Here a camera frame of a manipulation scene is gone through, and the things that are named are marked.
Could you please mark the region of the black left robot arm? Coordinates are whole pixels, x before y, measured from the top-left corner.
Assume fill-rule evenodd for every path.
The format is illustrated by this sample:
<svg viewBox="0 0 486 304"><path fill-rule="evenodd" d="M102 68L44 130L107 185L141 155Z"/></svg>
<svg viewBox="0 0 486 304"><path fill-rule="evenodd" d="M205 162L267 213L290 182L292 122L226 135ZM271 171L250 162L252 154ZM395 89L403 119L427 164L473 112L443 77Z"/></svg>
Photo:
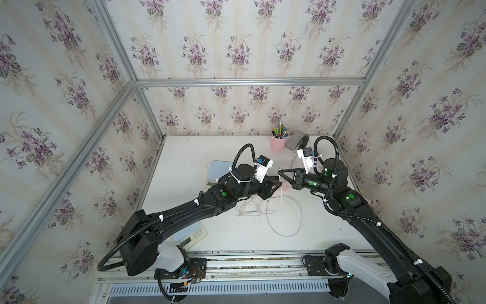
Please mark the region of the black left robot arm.
<svg viewBox="0 0 486 304"><path fill-rule="evenodd" d="M97 270L105 272L124 267L129 276L136 276L155 263L168 260L171 254L184 258L180 248L163 250L161 246L165 240L194 223L227 212L253 196L264 200L270 198L282 186L277 176L267 174L273 160L252 153L250 164L239 163L246 149L254 151L254 146L245 144L236 154L229 171L195 199L162 212L146 214L139 210L133 213L115 246L98 263Z"/></svg>

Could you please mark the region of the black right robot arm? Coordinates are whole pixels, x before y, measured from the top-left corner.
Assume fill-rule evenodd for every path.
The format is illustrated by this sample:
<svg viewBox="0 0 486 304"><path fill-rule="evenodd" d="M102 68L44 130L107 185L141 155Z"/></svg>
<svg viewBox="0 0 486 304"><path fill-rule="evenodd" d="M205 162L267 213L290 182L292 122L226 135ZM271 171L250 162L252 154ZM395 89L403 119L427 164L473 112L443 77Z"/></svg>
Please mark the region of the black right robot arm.
<svg viewBox="0 0 486 304"><path fill-rule="evenodd" d="M329 214L353 226L387 264L387 269L360 258L347 245L328 248L323 264L328 272L349 272L378 291L390 303L454 303L452 278L444 267L432 267L389 229L368 201L348 186L348 168L340 160L337 142L330 136L315 140L330 142L333 158L323 159L317 147L307 146L308 136L297 142L301 168L281 169L295 190L308 189L322 200Z"/></svg>

